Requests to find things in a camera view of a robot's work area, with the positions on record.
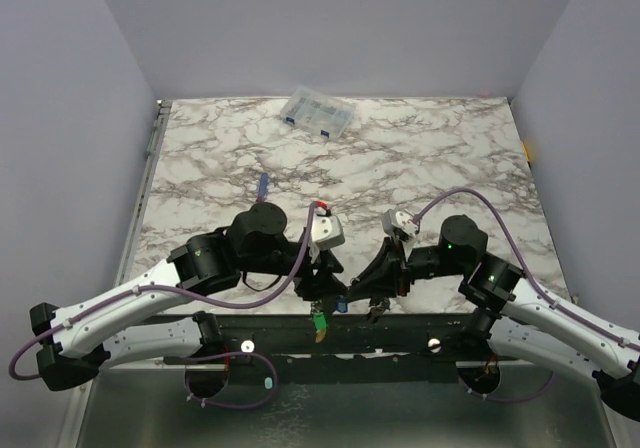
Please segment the green key tag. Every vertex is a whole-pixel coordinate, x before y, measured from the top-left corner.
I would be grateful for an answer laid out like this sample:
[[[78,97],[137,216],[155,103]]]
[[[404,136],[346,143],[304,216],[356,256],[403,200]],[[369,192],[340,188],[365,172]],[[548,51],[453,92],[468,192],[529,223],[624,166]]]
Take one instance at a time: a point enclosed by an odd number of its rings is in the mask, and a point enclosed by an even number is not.
[[[324,332],[327,330],[327,320],[326,317],[322,313],[315,313],[312,316],[312,320],[314,323],[315,330],[317,332]]]

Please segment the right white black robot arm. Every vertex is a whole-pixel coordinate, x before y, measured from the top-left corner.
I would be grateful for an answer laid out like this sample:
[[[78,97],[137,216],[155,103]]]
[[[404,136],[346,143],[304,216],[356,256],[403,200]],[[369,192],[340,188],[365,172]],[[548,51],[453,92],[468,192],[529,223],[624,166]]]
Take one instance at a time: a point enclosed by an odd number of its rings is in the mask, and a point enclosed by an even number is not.
[[[459,335],[461,351],[481,359],[493,352],[598,387],[618,414],[639,418],[639,334],[571,303],[535,277],[487,250],[488,236],[465,215],[445,219],[437,244],[416,248],[418,227],[395,212],[383,217],[386,236],[374,260],[351,283],[347,299],[382,310],[418,280],[458,276],[459,293],[475,307]]]

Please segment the black key tag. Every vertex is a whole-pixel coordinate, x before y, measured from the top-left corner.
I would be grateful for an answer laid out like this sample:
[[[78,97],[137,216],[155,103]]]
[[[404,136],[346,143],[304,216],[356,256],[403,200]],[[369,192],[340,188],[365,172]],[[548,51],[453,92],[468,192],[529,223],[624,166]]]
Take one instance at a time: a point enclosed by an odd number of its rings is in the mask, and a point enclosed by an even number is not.
[[[380,299],[371,300],[369,303],[369,311],[366,315],[366,320],[369,323],[375,324],[389,310],[390,310],[389,299],[380,298]]]

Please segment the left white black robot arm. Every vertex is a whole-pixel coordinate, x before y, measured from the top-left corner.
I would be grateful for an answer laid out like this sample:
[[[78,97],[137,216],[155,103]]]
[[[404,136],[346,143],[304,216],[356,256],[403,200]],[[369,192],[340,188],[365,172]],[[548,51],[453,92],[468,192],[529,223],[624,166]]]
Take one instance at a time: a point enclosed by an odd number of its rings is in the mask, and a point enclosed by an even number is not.
[[[309,302],[345,294],[332,253],[344,243],[339,218],[320,201],[308,208],[301,238],[285,235],[287,216],[258,202],[227,227],[196,235],[138,277],[67,307],[40,303],[29,312],[40,348],[37,378],[53,391],[75,388],[104,368],[163,355],[206,363],[221,339],[201,316],[143,333],[165,310],[199,301],[230,310],[262,307],[287,288]]]

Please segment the blue key tag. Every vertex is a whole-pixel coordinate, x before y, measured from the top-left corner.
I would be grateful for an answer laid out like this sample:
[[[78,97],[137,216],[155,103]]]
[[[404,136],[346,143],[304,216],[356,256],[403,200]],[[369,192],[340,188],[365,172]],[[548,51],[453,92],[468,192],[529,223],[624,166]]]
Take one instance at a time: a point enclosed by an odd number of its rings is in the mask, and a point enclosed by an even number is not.
[[[339,298],[336,300],[336,311],[338,313],[347,313],[348,309],[348,301],[345,298]]]

